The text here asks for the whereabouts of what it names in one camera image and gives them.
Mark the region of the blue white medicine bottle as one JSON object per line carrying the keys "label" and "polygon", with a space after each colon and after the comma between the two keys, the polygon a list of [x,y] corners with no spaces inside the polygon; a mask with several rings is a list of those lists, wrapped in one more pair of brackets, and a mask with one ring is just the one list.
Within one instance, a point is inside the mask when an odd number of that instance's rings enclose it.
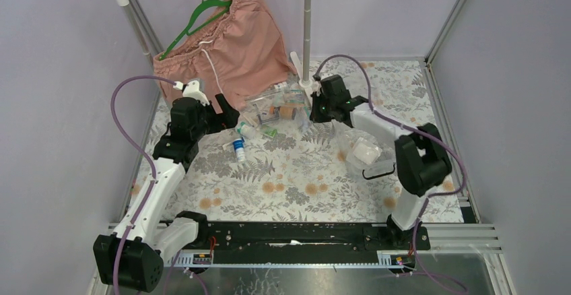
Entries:
{"label": "blue white medicine bottle", "polygon": [[239,163],[245,162],[246,161],[246,152],[245,152],[245,148],[244,148],[243,138],[235,139],[232,142],[232,147],[233,147],[234,152],[236,154],[237,161]]}

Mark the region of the clear zip bag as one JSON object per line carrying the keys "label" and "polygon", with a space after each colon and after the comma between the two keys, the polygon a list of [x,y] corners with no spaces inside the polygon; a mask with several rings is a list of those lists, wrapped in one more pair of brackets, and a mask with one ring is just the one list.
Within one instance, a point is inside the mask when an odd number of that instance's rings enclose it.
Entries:
{"label": "clear zip bag", "polygon": [[280,128],[305,133],[312,126],[309,111],[306,92],[296,84],[282,82],[246,99],[246,108],[240,112],[236,131],[247,139],[257,134],[274,138]]}

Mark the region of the brown medicine bottle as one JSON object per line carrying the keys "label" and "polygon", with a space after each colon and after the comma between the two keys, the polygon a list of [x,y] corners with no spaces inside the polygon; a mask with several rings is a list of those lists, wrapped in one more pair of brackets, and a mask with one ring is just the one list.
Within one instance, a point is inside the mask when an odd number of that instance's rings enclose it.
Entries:
{"label": "brown medicine bottle", "polygon": [[272,106],[269,113],[278,116],[280,119],[294,120],[297,110],[289,106]]}

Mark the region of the green small medicine box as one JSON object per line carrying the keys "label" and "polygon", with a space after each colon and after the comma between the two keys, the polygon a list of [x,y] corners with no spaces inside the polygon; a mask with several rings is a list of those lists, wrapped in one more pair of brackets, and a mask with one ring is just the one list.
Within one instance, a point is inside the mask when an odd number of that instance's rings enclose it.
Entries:
{"label": "green small medicine box", "polygon": [[278,131],[277,131],[277,129],[274,129],[272,127],[269,127],[269,128],[264,127],[261,129],[261,133],[265,137],[274,138],[277,135]]}

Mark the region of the white gauze pack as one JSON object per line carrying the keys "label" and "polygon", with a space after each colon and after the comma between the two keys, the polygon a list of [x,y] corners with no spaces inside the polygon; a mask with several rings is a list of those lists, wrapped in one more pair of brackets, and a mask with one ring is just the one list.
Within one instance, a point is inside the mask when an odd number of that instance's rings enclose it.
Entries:
{"label": "white gauze pack", "polygon": [[375,143],[360,137],[351,147],[347,159],[354,164],[371,165],[380,157],[382,149]]}

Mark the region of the clear plastic kit box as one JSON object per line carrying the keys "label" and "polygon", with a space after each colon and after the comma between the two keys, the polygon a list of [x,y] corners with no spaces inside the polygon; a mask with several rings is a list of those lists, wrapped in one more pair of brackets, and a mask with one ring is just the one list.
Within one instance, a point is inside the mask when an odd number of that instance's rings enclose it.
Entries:
{"label": "clear plastic kit box", "polygon": [[333,129],[347,171],[352,176],[371,181],[396,173],[394,147],[344,123],[334,121]]}

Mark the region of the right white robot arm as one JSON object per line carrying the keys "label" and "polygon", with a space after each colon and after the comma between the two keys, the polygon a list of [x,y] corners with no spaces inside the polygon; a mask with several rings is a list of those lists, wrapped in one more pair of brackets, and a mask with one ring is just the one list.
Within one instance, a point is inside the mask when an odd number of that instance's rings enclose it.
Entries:
{"label": "right white robot arm", "polygon": [[314,123],[337,121],[364,131],[382,143],[393,144],[395,173],[403,187],[397,206],[387,218],[386,239],[395,249],[413,240],[428,193],[452,172],[447,151],[437,127],[427,123],[410,127],[375,111],[363,96],[352,96],[340,75],[314,79],[321,85],[312,93],[310,119]]}

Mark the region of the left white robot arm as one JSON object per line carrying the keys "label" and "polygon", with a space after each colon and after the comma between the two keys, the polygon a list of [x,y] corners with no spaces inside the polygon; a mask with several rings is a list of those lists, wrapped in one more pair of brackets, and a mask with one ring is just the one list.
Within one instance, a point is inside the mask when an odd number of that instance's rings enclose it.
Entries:
{"label": "left white robot arm", "polygon": [[223,94],[202,104],[191,97],[176,99],[170,109],[166,132],[151,155],[144,155],[151,166],[148,178],[133,207],[109,235],[99,235],[93,251],[102,283],[121,289],[152,292],[161,280],[165,263],[189,244],[194,249],[209,239],[207,218],[185,211],[163,231],[157,230],[162,211],[186,176],[198,154],[200,140],[210,134],[233,129],[240,113]]}

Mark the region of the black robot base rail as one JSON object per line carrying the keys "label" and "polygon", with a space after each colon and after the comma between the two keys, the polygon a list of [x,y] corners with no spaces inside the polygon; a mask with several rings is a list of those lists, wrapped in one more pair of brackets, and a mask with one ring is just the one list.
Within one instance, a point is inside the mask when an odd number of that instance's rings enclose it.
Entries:
{"label": "black robot base rail", "polygon": [[210,222],[205,236],[184,247],[215,264],[370,264],[379,251],[412,255],[431,248],[424,227],[393,232],[386,224]]}

